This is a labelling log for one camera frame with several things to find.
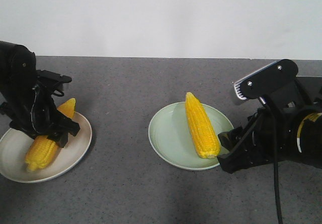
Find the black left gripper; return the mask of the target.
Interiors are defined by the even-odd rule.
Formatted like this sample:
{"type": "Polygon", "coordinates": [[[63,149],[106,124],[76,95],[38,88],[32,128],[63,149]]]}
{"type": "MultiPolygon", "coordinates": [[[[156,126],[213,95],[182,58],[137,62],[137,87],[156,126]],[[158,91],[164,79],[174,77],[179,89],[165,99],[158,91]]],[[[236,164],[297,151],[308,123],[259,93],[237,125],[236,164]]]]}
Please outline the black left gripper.
{"type": "Polygon", "coordinates": [[[45,135],[64,148],[68,133],[76,136],[80,126],[75,112],[57,110],[52,96],[64,96],[63,85],[72,78],[48,70],[21,70],[10,75],[10,127],[30,138],[45,135]]]}

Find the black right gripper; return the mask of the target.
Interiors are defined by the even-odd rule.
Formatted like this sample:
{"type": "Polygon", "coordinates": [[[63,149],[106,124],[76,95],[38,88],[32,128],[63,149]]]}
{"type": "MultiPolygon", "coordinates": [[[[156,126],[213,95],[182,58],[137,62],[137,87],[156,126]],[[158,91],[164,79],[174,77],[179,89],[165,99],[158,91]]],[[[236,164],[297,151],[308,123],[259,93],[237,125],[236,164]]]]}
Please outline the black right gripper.
{"type": "Polygon", "coordinates": [[[268,101],[259,108],[247,124],[218,135],[222,152],[217,157],[227,173],[280,161],[305,163],[304,152],[298,145],[300,123],[306,107],[278,107],[268,101]]]}

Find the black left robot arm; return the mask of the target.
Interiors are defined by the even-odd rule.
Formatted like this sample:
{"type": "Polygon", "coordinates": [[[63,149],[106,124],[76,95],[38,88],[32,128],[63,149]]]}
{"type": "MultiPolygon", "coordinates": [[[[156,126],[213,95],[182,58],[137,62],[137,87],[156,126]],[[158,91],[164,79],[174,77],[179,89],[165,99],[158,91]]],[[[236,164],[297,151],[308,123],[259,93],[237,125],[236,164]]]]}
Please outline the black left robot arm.
{"type": "Polygon", "coordinates": [[[46,135],[65,147],[68,135],[76,136],[77,122],[61,113],[53,96],[64,96],[63,85],[72,78],[36,69],[36,55],[27,47],[1,41],[1,114],[11,119],[10,128],[32,139],[46,135]]]}

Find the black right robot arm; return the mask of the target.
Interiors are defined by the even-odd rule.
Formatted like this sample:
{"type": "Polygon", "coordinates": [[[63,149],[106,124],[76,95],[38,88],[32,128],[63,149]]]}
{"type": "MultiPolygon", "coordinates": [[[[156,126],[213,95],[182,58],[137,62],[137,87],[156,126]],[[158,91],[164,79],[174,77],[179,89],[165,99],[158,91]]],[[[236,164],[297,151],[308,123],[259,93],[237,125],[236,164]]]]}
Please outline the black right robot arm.
{"type": "Polygon", "coordinates": [[[320,169],[321,77],[297,77],[266,99],[245,127],[219,134],[228,150],[218,157],[222,169],[234,173],[274,161],[320,169]]]}

